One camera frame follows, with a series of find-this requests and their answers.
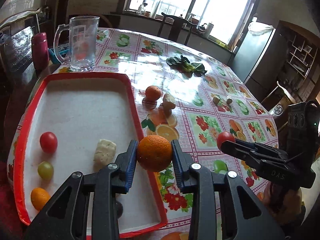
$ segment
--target window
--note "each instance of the window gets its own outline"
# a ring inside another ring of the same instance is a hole
[[[188,18],[194,14],[198,25],[212,23],[210,35],[225,44],[232,44],[244,27],[255,0],[131,0],[128,9],[138,10],[143,2],[148,3],[146,11],[160,1],[157,14],[161,12]]]

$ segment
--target floral tablecloth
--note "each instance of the floral tablecloth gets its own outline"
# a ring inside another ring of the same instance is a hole
[[[211,171],[236,171],[253,192],[262,198],[266,181],[259,178],[245,162],[223,154],[217,148],[217,135],[230,131],[245,141],[261,142],[277,147],[278,135],[271,115],[252,96],[233,71],[214,58],[184,45],[159,37],[127,30],[100,28],[96,43],[94,72],[125,73],[131,80],[135,104],[145,135],[158,134],[168,140],[178,139],[183,151],[195,162]],[[166,64],[171,56],[187,57],[190,62],[203,63],[205,76],[188,78]],[[61,65],[56,73],[70,72]],[[145,89],[158,86],[163,93],[176,98],[177,106],[170,116],[164,114],[161,99],[145,101]],[[213,97],[220,98],[217,105]],[[12,183],[14,151],[23,117],[17,128],[8,158],[8,178]],[[140,236],[160,240],[188,239],[192,210],[192,194],[179,192],[173,168],[156,174],[158,187],[167,210],[168,224],[158,231]],[[219,197],[217,202],[217,228],[221,228]]]

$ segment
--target red cloth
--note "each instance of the red cloth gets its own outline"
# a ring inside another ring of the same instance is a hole
[[[7,165],[0,162],[0,221],[14,236],[22,238],[22,224],[7,178]]]

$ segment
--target glass mug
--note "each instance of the glass mug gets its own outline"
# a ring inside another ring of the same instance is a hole
[[[71,18],[69,24],[58,26],[54,36],[54,54],[61,63],[70,62],[73,72],[85,72],[94,67],[99,19],[97,16],[78,16]],[[63,31],[69,31],[69,52],[64,58],[58,49]]]

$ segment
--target refrigerator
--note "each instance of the refrigerator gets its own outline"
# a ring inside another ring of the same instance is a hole
[[[277,76],[286,61],[287,49],[280,29],[272,29],[262,35],[248,32],[231,62],[233,72],[259,102],[275,88]]]

